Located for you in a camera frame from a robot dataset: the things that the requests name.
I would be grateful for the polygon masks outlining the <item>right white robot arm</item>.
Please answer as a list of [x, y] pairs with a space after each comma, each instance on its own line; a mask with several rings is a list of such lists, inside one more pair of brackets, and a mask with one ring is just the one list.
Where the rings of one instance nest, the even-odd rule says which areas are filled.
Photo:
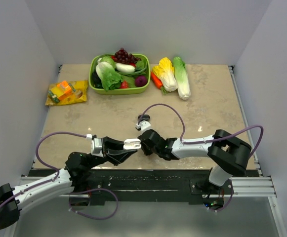
[[187, 140], [164, 139], [156, 131], [149, 129], [138, 139], [141, 141], [143, 153], [147, 156], [156, 154], [168, 161], [191, 157], [212, 159], [216, 166], [210, 171], [205, 182], [205, 188], [211, 194], [218, 193], [232, 176], [246, 174], [251, 152], [251, 145], [223, 129], [216, 130], [208, 137]]

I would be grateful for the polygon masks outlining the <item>white earbud charging case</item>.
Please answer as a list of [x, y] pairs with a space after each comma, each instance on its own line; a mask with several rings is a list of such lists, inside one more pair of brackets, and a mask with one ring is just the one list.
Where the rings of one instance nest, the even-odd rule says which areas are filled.
[[138, 138], [126, 139], [123, 142], [123, 149], [132, 150], [132, 149], [140, 149], [141, 141]]

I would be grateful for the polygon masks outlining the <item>black earbud charging case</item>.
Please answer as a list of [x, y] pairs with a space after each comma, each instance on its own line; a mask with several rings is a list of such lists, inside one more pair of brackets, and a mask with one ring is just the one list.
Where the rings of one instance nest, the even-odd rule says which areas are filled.
[[150, 118], [151, 117], [148, 114], [140, 114], [138, 116], [138, 121], [149, 121]]

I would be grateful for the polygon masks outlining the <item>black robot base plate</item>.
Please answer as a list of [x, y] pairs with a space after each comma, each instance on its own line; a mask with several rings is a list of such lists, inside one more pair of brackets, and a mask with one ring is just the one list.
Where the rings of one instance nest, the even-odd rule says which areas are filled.
[[234, 193], [228, 179], [222, 187], [208, 181], [209, 170], [92, 169], [76, 178], [67, 177], [77, 205], [120, 202], [187, 202], [219, 209]]

